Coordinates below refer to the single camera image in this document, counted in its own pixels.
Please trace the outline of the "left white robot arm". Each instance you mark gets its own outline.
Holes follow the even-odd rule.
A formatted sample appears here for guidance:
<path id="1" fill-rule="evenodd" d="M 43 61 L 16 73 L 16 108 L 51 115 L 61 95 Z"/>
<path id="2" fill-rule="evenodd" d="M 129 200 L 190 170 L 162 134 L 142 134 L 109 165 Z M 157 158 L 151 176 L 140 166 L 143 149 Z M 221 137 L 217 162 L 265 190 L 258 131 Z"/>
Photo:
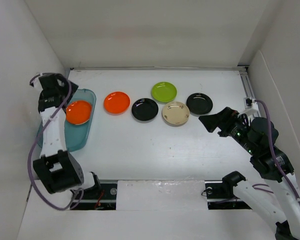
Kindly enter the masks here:
<path id="1" fill-rule="evenodd" d="M 45 72 L 30 81 L 39 91 L 37 132 L 41 147 L 32 167 L 50 194 L 84 183 L 84 171 L 72 152 L 88 140 L 97 97 L 92 90 L 80 89 L 60 73 Z"/>

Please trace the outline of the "orange plate front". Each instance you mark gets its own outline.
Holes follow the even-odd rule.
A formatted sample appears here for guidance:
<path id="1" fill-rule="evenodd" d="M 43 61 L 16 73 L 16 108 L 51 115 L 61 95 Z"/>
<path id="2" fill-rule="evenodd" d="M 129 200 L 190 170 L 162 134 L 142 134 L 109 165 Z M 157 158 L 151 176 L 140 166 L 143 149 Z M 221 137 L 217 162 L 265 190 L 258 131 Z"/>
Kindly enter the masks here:
<path id="1" fill-rule="evenodd" d="M 85 100 L 77 100 L 66 108 L 66 121 L 73 125 L 82 125 L 89 121 L 92 105 Z"/>

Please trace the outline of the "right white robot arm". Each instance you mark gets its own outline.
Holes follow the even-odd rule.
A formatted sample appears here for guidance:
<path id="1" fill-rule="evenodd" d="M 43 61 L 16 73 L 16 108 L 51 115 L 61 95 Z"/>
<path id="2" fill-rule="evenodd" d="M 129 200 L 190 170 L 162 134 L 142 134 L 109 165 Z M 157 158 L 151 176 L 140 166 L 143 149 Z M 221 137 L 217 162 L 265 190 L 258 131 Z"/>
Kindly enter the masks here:
<path id="1" fill-rule="evenodd" d="M 250 163 L 270 187 L 280 208 L 263 198 L 238 171 L 222 178 L 222 193 L 246 203 L 268 224 L 277 240 L 300 240 L 300 189 L 288 156 L 274 145 L 279 133 L 273 123 L 264 117 L 248 121 L 246 114 L 229 107 L 198 119 L 209 133 L 219 129 L 220 137 L 233 138 L 250 154 Z"/>

